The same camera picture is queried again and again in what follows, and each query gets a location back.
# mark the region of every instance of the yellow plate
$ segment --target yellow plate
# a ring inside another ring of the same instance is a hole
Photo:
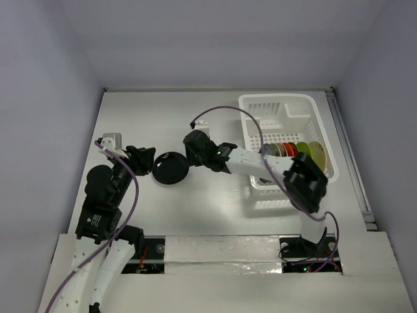
[[[317,164],[321,171],[326,169],[327,154],[326,149],[319,142],[310,142],[311,158]]]

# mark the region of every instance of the white dish rack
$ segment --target white dish rack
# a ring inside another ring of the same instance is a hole
[[[295,93],[268,95],[242,95],[239,108],[255,117],[263,133],[265,143],[274,142],[320,142],[326,149],[327,165],[324,174],[329,183],[339,175],[317,105],[313,98]],[[261,148],[259,132],[255,123],[241,113],[245,149],[258,152]],[[250,177],[256,195],[277,195],[286,198],[273,182],[262,183],[258,177]]]

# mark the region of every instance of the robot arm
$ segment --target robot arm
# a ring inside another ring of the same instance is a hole
[[[184,138],[186,156],[191,166],[206,166],[213,171],[252,175],[273,180],[259,153],[247,151],[232,143],[216,145],[202,130],[193,130]],[[304,153],[296,157],[265,156],[272,170],[284,177],[284,185],[292,198],[308,213],[320,217],[319,204],[326,194],[328,179],[314,161]],[[324,221],[317,222],[300,212],[301,237],[319,244],[326,235]]]
[[[101,143],[123,157],[136,176],[151,172],[155,148],[137,149],[129,146],[122,151],[115,147],[115,141],[111,138],[104,138]],[[113,168],[99,165],[87,174],[86,198],[76,228],[77,240],[72,262],[76,274],[68,277],[69,282],[56,299],[54,313],[99,313],[127,261],[143,250],[143,230],[126,226],[107,249],[107,255],[104,249],[78,269],[115,234],[121,217],[119,205],[132,182],[132,176],[126,168],[112,158],[109,160],[114,164]]]

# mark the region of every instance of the red wire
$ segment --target red wire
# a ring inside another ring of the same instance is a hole
[[[141,257],[141,260],[139,261],[139,266],[137,267],[136,271],[137,271],[138,269],[141,269],[141,268],[142,268],[142,262],[143,262],[143,260],[146,258],[146,253],[148,252],[148,250],[149,250],[149,247],[147,246],[147,247],[145,248],[145,251],[143,251],[143,255],[142,255],[142,257]]]

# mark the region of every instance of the white wall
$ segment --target white wall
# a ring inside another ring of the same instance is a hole
[[[61,0],[107,87],[329,87],[385,0]]]
[[[36,312],[102,88],[54,0],[0,3],[0,311]]]
[[[337,94],[377,224],[417,309],[417,1],[388,1]]]

